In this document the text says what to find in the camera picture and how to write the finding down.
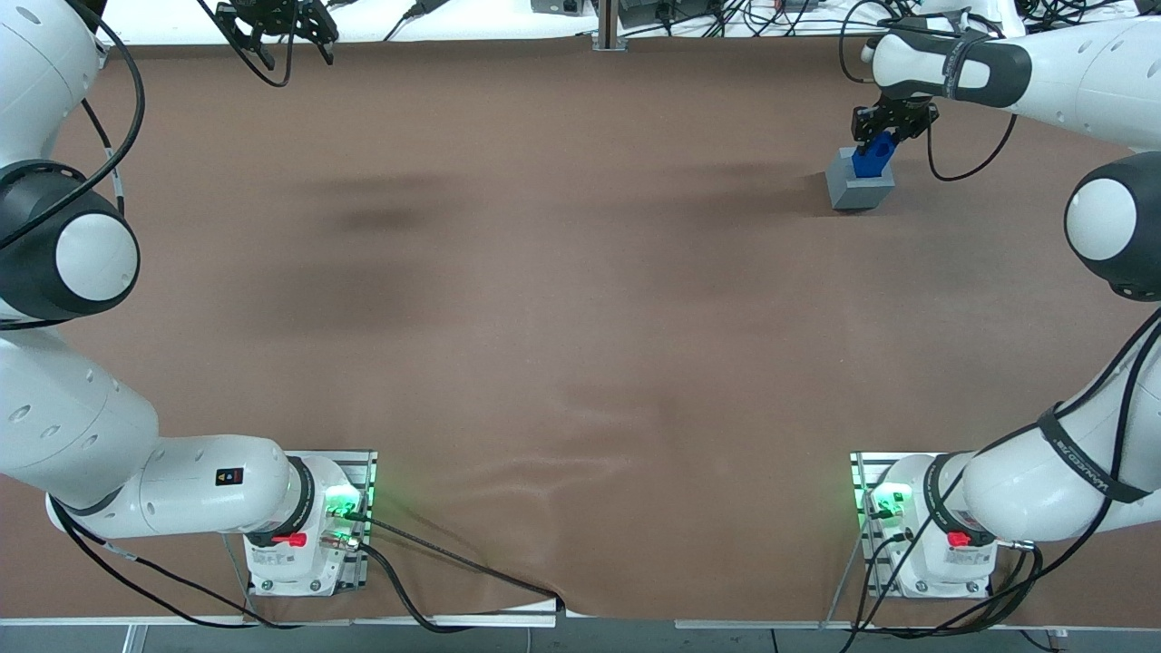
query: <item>red button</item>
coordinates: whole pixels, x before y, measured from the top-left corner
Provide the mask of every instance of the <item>red button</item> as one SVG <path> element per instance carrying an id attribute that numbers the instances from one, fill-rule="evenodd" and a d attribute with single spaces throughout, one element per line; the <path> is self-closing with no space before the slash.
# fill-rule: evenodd
<path id="1" fill-rule="evenodd" d="M 952 531 L 947 533 L 947 544 L 956 547 L 967 546 L 972 544 L 972 536 L 967 533 L 961 533 L 959 531 Z"/>
<path id="2" fill-rule="evenodd" d="M 288 536 L 274 536 L 274 541 L 284 541 L 294 547 L 307 546 L 307 533 L 290 533 Z"/>

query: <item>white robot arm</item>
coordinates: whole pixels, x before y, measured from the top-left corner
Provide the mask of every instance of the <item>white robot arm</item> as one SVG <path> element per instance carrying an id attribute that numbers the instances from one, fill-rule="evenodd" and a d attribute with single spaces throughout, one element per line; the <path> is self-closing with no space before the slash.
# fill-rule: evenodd
<path id="1" fill-rule="evenodd" d="M 1161 300 L 1161 20 L 1016 38 L 965 24 L 904 19 L 872 42 L 864 59 L 884 96 L 980 103 L 1142 152 L 1083 178 L 1065 227 L 1073 251 L 1116 293 Z M 903 595 L 978 596 L 996 538 L 1052 541 L 1161 519 L 1159 329 L 1155 315 L 1104 373 L 1029 428 L 978 452 L 907 457 L 885 473 L 870 508 L 887 537 L 917 532 L 929 517 L 938 525 L 900 566 Z M 908 546 L 892 546 L 896 562 Z"/>
<path id="2" fill-rule="evenodd" d="M 139 272 L 132 230 L 93 191 L 14 236 L 84 180 L 49 156 L 99 44 L 66 0 L 3 2 L 0 60 L 0 473 L 102 538 L 245 533 L 267 594 L 331 594 L 361 500 L 338 465 L 265 438 L 161 438 L 153 407 L 56 332 L 121 303 Z"/>
<path id="3" fill-rule="evenodd" d="M 1137 151 L 1161 149 L 1159 17 L 1015 38 L 994 38 L 982 30 L 947 38 L 908 31 L 909 26 L 954 28 L 943 16 L 903 19 L 901 29 L 866 51 L 874 81 L 887 98 L 950 98 Z"/>

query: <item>brown paper sheet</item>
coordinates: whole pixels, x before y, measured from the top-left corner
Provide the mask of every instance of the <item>brown paper sheet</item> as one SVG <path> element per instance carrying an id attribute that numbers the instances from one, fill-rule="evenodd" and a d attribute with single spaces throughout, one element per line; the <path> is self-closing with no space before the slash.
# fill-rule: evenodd
<path id="1" fill-rule="evenodd" d="M 284 91 L 217 49 L 143 51 L 149 112 L 123 171 L 140 282 L 64 331 L 165 435 L 378 450 L 382 516 L 572 610 L 820 619 L 857 529 L 850 451 L 983 445 L 1073 394 L 1145 317 L 1061 228 L 1076 180 L 1127 152 L 1025 122 L 947 185 L 913 142 L 879 210 L 835 215 L 820 171 L 877 93 L 842 79 L 832 40 L 632 50 L 369 44 L 327 69 L 303 49 Z M 92 100 L 121 134 L 120 63 Z M 1007 116 L 940 107 L 936 155 L 957 173 Z M 100 163 L 82 116 L 57 156 Z M 160 613 L 55 532 L 36 491 L 5 480 L 0 497 L 2 616 Z M 1018 623 L 1161 626 L 1153 537 L 1096 538 Z M 125 546 L 239 595 L 217 536 Z M 428 612 L 536 598 L 387 551 Z M 401 613 L 377 573 L 262 609 Z"/>

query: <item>gray block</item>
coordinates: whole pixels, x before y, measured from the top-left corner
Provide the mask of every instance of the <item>gray block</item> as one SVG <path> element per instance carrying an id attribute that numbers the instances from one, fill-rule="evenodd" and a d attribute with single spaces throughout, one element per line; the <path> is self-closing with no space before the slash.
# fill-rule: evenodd
<path id="1" fill-rule="evenodd" d="M 890 189 L 895 187 L 895 175 L 890 164 L 882 168 L 879 177 L 858 178 L 851 156 L 854 148 L 839 148 L 835 160 L 827 168 L 827 191 L 830 192 L 830 206 L 835 210 L 868 210 L 877 208 Z"/>

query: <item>sticker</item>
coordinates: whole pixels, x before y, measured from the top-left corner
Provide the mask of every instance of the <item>sticker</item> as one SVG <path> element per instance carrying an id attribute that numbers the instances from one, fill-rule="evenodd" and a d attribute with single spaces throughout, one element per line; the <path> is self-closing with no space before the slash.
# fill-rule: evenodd
<path id="1" fill-rule="evenodd" d="M 969 512 L 965 512 L 964 510 L 952 510 L 952 512 L 956 515 L 956 519 L 958 519 L 960 524 L 964 524 L 972 530 L 983 530 L 983 526 L 981 526 L 980 523 L 975 521 L 975 517 L 972 517 Z"/>
<path id="2" fill-rule="evenodd" d="M 294 553 L 281 553 L 279 551 L 252 551 L 254 562 L 265 566 L 290 565 L 294 562 Z"/>
<path id="3" fill-rule="evenodd" d="M 215 486 L 240 486 L 241 485 L 241 467 L 230 467 L 228 469 L 218 469 L 217 474 L 214 475 Z"/>
<path id="4" fill-rule="evenodd" d="M 991 562 L 991 552 L 978 548 L 949 548 L 944 553 L 944 562 L 949 565 L 987 565 Z"/>

